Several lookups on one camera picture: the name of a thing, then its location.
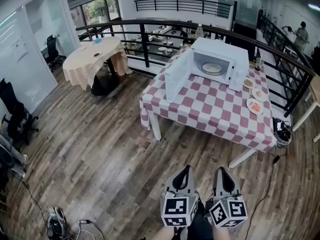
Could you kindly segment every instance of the chair backrest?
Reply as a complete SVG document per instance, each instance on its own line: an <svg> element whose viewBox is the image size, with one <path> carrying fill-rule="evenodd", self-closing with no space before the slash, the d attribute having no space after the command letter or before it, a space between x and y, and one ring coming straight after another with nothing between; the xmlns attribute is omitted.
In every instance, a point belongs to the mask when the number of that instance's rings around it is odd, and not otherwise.
<svg viewBox="0 0 320 240"><path fill-rule="evenodd" d="M0 82L0 98L10 114L13 114L15 107L20 103L15 95L14 89L10 82L6 83L5 79Z"/></svg>
<svg viewBox="0 0 320 240"><path fill-rule="evenodd" d="M47 38L46 41L46 45L48 47L48 55L52 59L55 59L59 55L59 52L56 49L57 39L51 35Z"/></svg>

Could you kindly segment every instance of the black office chair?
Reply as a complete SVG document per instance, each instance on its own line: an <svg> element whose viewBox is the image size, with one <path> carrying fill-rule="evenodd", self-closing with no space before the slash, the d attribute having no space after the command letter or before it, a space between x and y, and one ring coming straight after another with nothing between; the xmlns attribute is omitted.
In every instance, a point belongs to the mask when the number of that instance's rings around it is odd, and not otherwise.
<svg viewBox="0 0 320 240"><path fill-rule="evenodd" d="M50 35L46 39L46 45L48 47L48 57L45 59L45 61L48 63L49 68L52 70L55 65L62 65L61 59L62 56L59 55L59 52L56 49L56 43L57 39Z"/></svg>
<svg viewBox="0 0 320 240"><path fill-rule="evenodd" d="M32 127L34 120L38 120L39 117L32 117L25 106L17 100L12 84L6 83L5 79L0 82L0 98L12 115L10 120L6 119L6 115L2 119L2 123L8 123L8 136L15 141L23 139L28 145L29 131L39 132L39 129Z"/></svg>

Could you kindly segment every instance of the white table leg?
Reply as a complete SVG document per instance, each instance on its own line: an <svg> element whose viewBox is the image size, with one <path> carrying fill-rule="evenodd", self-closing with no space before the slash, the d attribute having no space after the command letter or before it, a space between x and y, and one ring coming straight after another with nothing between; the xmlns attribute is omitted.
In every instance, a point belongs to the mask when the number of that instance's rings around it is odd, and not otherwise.
<svg viewBox="0 0 320 240"><path fill-rule="evenodd" d="M307 101L309 100L310 96L311 96L311 91L310 91L310 92L308 93L308 95L305 97L304 101L307 102Z"/></svg>
<svg viewBox="0 0 320 240"><path fill-rule="evenodd" d="M320 133L313 139L313 142L317 142L320 139Z"/></svg>
<svg viewBox="0 0 320 240"><path fill-rule="evenodd" d="M157 141L161 140L161 133L160 133L160 128L159 128L159 121L158 121L158 116L153 113L152 111L148 111L154 138Z"/></svg>
<svg viewBox="0 0 320 240"><path fill-rule="evenodd" d="M314 111L318 103L315 101L312 103L312 105L309 107L309 109L304 113L304 115L300 118L300 120L295 124L295 126L292 128L292 131L294 132L298 127L310 116L311 112Z"/></svg>
<svg viewBox="0 0 320 240"><path fill-rule="evenodd" d="M238 164L246 160L256 151L257 151L256 149L248 147L245 151L243 151L241 154L239 154L235 159L233 159L229 163L229 168L235 168Z"/></svg>

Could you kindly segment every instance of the plate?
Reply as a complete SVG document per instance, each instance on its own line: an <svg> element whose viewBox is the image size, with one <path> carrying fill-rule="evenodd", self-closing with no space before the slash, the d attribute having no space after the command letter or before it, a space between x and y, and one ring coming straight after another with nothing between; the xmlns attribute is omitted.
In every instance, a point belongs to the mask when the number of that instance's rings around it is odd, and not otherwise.
<svg viewBox="0 0 320 240"><path fill-rule="evenodd" d="M222 67L215 63L206 63L202 65L202 69L208 73L218 73L222 70Z"/></svg>
<svg viewBox="0 0 320 240"><path fill-rule="evenodd" d="M247 87L248 89L253 89L256 87L256 83L252 79L246 77L243 81L243 86Z"/></svg>
<svg viewBox="0 0 320 240"><path fill-rule="evenodd" d="M256 114L256 115L261 115L264 112L264 107L262 106L260 101L257 101L254 98L249 98L246 101L246 106L250 110L250 112Z"/></svg>
<svg viewBox="0 0 320 240"><path fill-rule="evenodd" d="M262 90L254 88L251 90L251 93L257 101L265 102L267 100L267 95Z"/></svg>
<svg viewBox="0 0 320 240"><path fill-rule="evenodd" d="M101 52L95 53L95 54L93 55L93 57L94 57L94 58L98 58L101 54L102 54Z"/></svg>

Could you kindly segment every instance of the tablecloth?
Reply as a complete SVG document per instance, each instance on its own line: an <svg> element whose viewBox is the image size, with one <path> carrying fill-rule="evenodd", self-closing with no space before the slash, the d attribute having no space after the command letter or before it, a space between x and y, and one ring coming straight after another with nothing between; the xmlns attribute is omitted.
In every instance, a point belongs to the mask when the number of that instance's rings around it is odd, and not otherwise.
<svg viewBox="0 0 320 240"><path fill-rule="evenodd" d="M71 53L63 63L63 73L66 81L73 86L80 85L86 89L94 84L94 78L104 62L111 58L114 70L119 76L130 74L128 58L124 45L118 37L110 36L101 39L100 43L84 42L81 47Z"/></svg>
<svg viewBox="0 0 320 240"><path fill-rule="evenodd" d="M181 48L140 95L142 125L150 129L149 111L249 148L263 152L272 148L277 140L273 135L269 89L263 69L256 71L250 65L247 74L256 88L268 96L261 115L247 108L247 99L253 98L250 89L243 86L242 91L234 91L226 84L193 74L172 103L166 100L164 72L186 49L189 47Z"/></svg>

